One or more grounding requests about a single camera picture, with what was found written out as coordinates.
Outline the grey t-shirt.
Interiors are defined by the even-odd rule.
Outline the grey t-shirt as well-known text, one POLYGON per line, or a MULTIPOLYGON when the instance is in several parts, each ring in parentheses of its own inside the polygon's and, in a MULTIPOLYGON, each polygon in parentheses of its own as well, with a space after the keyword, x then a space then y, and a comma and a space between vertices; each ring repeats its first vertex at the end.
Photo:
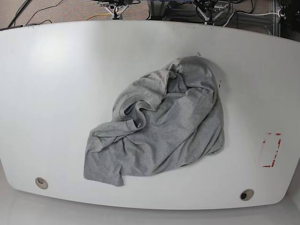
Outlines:
POLYGON ((214 74, 198 56, 172 60, 127 86, 112 120, 91 130, 83 176, 117 187, 216 153, 225 143, 214 74))

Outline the red tape rectangle marking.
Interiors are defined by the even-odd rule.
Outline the red tape rectangle marking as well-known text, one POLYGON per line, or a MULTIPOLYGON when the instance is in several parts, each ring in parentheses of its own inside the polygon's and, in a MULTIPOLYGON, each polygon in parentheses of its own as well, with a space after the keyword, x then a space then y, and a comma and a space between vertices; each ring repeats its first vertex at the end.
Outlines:
POLYGON ((266 133, 259 156, 259 165, 263 168, 272 168, 282 140, 281 133, 266 133))

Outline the right table grommet hole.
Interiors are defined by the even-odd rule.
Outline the right table grommet hole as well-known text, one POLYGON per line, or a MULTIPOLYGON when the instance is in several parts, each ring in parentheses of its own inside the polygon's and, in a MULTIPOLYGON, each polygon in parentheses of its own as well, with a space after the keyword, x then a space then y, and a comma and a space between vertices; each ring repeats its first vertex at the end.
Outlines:
POLYGON ((240 194, 240 199, 242 201, 250 200, 254 195, 254 191, 252 189, 246 189, 240 194))

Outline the table grommet hole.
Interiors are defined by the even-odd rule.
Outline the table grommet hole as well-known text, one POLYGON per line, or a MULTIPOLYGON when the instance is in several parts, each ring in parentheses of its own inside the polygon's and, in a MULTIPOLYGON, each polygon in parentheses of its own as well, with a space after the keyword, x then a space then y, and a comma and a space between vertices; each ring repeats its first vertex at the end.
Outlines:
POLYGON ((250 200, 254 195, 254 191, 252 189, 246 189, 240 194, 240 199, 242 201, 250 200))
POLYGON ((48 183, 45 179, 43 178, 40 178, 40 177, 37 177, 35 179, 35 183, 36 185, 40 188, 40 189, 43 189, 43 190, 46 190, 48 189, 48 183))

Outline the left table grommet hole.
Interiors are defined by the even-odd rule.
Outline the left table grommet hole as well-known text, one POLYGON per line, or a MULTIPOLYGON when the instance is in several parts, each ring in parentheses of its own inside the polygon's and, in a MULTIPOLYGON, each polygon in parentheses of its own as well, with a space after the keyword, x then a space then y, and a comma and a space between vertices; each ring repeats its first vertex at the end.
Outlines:
POLYGON ((40 178, 40 177, 37 177, 35 179, 35 183, 36 185, 40 188, 40 189, 43 189, 43 190, 46 190, 48 189, 48 183, 45 179, 43 178, 40 178))

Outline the aluminium frame stand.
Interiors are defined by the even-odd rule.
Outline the aluminium frame stand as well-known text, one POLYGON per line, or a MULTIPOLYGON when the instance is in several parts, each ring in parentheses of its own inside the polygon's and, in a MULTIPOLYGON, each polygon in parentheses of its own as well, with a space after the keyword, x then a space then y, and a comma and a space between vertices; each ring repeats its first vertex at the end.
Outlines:
POLYGON ((168 17, 183 17, 183 11, 179 6, 185 1, 176 0, 149 0, 147 1, 149 15, 146 20, 166 20, 168 17))

